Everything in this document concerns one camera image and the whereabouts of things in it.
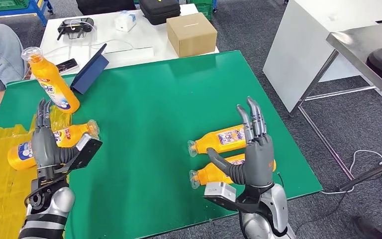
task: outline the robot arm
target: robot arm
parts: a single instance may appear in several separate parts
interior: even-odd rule
[[[36,129],[31,139],[37,179],[31,182],[31,193],[24,200],[27,214],[19,239],[63,238],[75,201],[66,177],[72,170],[86,167],[102,145],[86,133],[75,146],[58,147],[50,128],[49,107],[50,102],[41,100],[37,108]]]
[[[245,162],[233,165],[222,158],[213,148],[207,154],[220,170],[236,184],[245,185],[244,192],[237,198],[236,190],[223,182],[208,183],[204,197],[232,211],[240,212],[241,229],[248,238],[293,239],[287,211],[287,198],[283,187],[273,182],[273,143],[266,132],[260,106],[247,98],[251,109],[250,121],[245,110],[237,105],[247,147]]]

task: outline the detergent bottle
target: detergent bottle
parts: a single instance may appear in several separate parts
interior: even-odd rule
[[[238,154],[232,157],[225,158],[226,161],[232,164],[242,164],[245,162],[245,154]],[[273,171],[276,170],[276,161],[273,161]],[[196,189],[200,185],[206,185],[210,182],[225,182],[233,183],[230,177],[224,174],[219,168],[213,163],[209,163],[203,169],[199,171],[190,170],[190,182],[191,187]]]
[[[59,147],[72,147],[81,139],[85,132],[98,138],[99,127],[96,121],[91,119],[85,124],[71,125],[57,130],[53,134]],[[8,162],[16,170],[23,170],[36,165],[31,141],[12,147],[8,151]]]
[[[188,141],[188,152],[191,157],[199,153],[206,153],[212,147],[218,153],[245,148],[244,126],[242,124],[210,132],[196,141]]]
[[[72,114],[80,107],[77,97],[59,75],[58,68],[43,57],[40,48],[28,47],[22,51],[21,57],[30,64],[40,86],[61,111]]]

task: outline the green crate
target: green crate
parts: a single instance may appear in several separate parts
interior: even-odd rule
[[[213,5],[210,4],[204,4],[204,3],[198,3],[195,4],[197,7],[197,10],[204,14],[205,17],[207,17],[208,20],[211,20],[211,14],[213,12]]]
[[[0,0],[0,11],[23,9],[28,7],[28,0]]]
[[[194,3],[195,5],[197,4],[213,4],[213,0],[187,0],[187,3]]]

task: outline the cardboard box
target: cardboard box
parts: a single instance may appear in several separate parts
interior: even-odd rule
[[[166,23],[169,41],[179,57],[214,51],[217,31],[203,13],[168,18]]]

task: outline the robotic thumb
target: robotic thumb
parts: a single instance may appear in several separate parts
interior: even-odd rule
[[[245,175],[243,172],[243,164],[234,165],[226,161],[220,156],[213,148],[207,149],[207,155],[210,161],[216,165],[222,172],[228,175],[231,180],[236,184],[245,184]]]

